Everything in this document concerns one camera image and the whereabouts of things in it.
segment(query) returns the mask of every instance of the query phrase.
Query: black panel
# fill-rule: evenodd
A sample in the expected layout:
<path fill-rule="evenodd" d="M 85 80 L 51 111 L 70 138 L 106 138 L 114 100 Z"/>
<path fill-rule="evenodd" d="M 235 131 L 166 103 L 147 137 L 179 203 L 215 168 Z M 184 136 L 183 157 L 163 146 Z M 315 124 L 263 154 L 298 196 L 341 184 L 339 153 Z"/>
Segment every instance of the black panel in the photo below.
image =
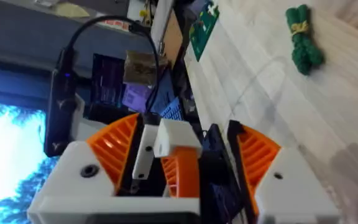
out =
<path fill-rule="evenodd" d="M 127 213 L 95 215 L 86 224 L 198 224 L 200 217 L 194 213 Z"/>
<path fill-rule="evenodd" d="M 244 208 L 246 210 L 247 221 L 249 224 L 254 224 L 256 216 L 252 209 L 251 195 L 248 191 L 246 180 L 244 179 L 244 170 L 242 168 L 241 153 L 237 142 L 237 135 L 245 133 L 242 124 L 238 121 L 229 121 L 229 128 L 227 129 L 227 140 L 229 141 L 231 151 L 236 160 L 237 174 L 239 178 L 239 184 L 241 189 L 241 199 L 244 202 Z"/>
<path fill-rule="evenodd" d="M 199 166 L 202 222 L 230 222 L 242 210 L 243 203 L 216 124 L 211 125 L 203 140 L 203 155 L 199 159 Z"/>

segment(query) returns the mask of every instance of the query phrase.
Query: desk clutter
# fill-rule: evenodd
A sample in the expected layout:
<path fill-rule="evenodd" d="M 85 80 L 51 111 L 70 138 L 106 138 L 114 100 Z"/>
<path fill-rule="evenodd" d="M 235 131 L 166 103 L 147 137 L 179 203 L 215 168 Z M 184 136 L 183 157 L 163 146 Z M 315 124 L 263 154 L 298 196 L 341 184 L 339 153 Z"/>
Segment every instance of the desk clutter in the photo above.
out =
<path fill-rule="evenodd" d="M 114 113 L 146 110 L 146 102 L 153 93 L 152 87 L 159 82 L 158 93 L 151 107 L 152 113 L 163 118 L 185 120 L 183 104 L 172 81 L 172 71 L 165 57 L 160 57 L 159 78 L 155 77 L 153 57 L 148 54 L 128 52 L 127 59 L 94 55 L 91 102 L 114 108 Z"/>

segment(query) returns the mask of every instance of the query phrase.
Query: wooden desk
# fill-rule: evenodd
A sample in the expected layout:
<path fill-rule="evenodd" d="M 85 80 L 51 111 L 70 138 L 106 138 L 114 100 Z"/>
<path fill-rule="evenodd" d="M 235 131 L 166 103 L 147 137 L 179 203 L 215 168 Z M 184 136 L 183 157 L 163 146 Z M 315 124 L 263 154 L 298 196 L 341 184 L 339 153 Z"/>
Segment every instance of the wooden desk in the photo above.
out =
<path fill-rule="evenodd" d="M 219 1 L 200 62 L 191 45 L 185 55 L 201 125 L 216 123 L 226 133 L 236 119 L 281 146 L 300 147 L 345 223 L 358 223 L 358 30 L 313 10 L 326 64 L 305 77 L 291 60 L 285 2 Z"/>

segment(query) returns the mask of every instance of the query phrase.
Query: green circuit board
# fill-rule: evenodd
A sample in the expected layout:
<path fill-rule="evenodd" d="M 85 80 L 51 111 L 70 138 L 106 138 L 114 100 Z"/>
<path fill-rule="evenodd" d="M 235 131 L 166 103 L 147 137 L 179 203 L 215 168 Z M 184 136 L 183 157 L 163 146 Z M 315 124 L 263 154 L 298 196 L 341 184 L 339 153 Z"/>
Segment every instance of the green circuit board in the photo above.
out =
<path fill-rule="evenodd" d="M 200 18 L 190 27 L 190 41 L 196 55 L 197 62 L 203 54 L 206 43 L 214 29 L 219 17 L 218 6 L 213 6 L 212 2 L 207 3 L 200 13 Z"/>

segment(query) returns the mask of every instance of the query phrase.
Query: green cord bundle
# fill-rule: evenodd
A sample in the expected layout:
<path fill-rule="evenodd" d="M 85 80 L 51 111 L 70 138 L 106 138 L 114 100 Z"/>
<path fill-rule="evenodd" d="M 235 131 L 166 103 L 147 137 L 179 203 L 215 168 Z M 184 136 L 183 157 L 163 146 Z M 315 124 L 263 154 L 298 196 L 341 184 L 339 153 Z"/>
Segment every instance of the green cord bundle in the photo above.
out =
<path fill-rule="evenodd" d="M 292 33 L 292 60 L 298 71 L 309 75 L 312 67 L 324 62 L 323 53 L 312 42 L 309 33 L 309 9 L 303 4 L 298 8 L 289 8 L 285 12 Z"/>

